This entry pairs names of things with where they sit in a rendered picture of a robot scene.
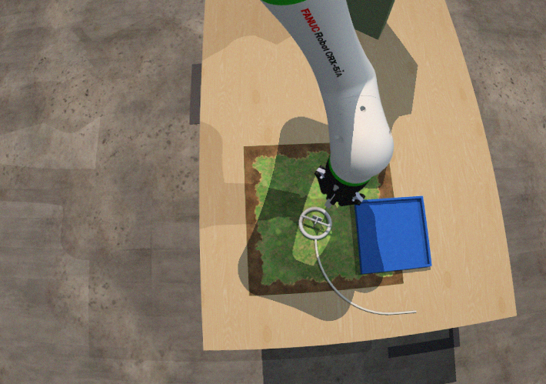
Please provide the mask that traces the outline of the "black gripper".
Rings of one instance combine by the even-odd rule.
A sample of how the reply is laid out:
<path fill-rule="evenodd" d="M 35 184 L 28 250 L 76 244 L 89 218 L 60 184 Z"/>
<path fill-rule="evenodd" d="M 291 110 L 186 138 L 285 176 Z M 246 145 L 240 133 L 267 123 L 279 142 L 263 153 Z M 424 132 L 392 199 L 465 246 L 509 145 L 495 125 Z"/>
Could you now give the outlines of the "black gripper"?
<path fill-rule="evenodd" d="M 323 165 L 320 165 L 318 167 L 318 169 L 315 172 L 315 176 L 318 179 L 318 184 L 320 186 L 321 193 L 327 195 L 326 197 L 327 202 L 325 203 L 325 206 L 327 208 L 330 208 L 336 202 L 338 202 L 340 206 L 360 205 L 365 198 L 365 195 L 359 192 L 346 194 L 346 193 L 334 191 L 333 188 L 329 185 L 327 179 L 325 181 L 326 175 L 325 175 L 325 167 Z M 331 192 L 329 190 L 331 190 Z"/>

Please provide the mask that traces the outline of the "white ring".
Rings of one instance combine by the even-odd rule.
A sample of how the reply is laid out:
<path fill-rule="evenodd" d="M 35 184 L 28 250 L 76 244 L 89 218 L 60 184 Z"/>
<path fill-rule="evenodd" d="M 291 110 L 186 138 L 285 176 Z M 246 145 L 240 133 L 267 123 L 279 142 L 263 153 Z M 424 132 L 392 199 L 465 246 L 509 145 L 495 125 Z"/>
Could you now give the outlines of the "white ring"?
<path fill-rule="evenodd" d="M 311 207 L 311 208 L 308 208 L 308 209 L 304 210 L 302 214 L 303 214 L 303 215 L 306 215 L 306 214 L 307 214 L 308 212 L 310 212 L 310 211 L 319 211 L 319 212 L 324 213 L 325 216 L 326 216 L 327 219 L 328 219 L 328 224 L 331 225 L 331 217 L 330 217 L 330 215 L 329 215 L 324 209 L 319 208 L 319 207 Z M 302 214 L 301 214 L 301 215 L 302 215 Z M 315 236 L 315 235 L 309 235 L 309 234 L 304 230 L 304 228 L 303 228 L 302 220 L 303 220 L 304 217 L 301 217 L 301 215 L 300 215 L 300 218 L 299 218 L 299 221 L 298 221 L 299 229 L 301 230 L 301 233 L 302 233 L 304 236 L 306 236 L 307 238 L 309 238 L 309 239 L 322 239 L 322 238 L 324 238 L 324 237 L 330 232 L 331 228 L 327 227 L 326 231 L 325 231 L 323 234 L 321 234 L 321 235 L 317 235 L 317 236 Z"/>

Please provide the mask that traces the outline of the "green grass patch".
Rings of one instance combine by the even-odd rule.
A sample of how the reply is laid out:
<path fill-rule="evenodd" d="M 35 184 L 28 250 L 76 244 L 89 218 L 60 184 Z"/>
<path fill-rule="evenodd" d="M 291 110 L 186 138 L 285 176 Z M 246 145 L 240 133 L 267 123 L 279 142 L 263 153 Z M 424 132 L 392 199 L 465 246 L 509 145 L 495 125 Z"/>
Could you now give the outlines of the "green grass patch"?
<path fill-rule="evenodd" d="M 361 274 L 355 205 L 324 206 L 327 195 L 315 176 L 330 153 L 330 143 L 244 146 L 249 296 L 334 291 L 315 240 L 299 229 L 311 207 L 331 217 L 317 247 L 337 290 L 404 284 L 402 270 Z M 390 164 L 359 192 L 364 200 L 394 198 Z"/>

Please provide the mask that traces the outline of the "blue tray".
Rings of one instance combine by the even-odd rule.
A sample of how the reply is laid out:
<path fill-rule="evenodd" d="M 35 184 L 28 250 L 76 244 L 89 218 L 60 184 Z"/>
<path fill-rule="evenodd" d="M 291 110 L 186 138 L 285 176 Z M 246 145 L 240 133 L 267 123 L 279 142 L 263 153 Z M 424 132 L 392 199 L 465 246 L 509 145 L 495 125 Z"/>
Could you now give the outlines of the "blue tray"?
<path fill-rule="evenodd" d="M 355 219 L 361 274 L 432 266 L 423 195 L 363 200 Z"/>

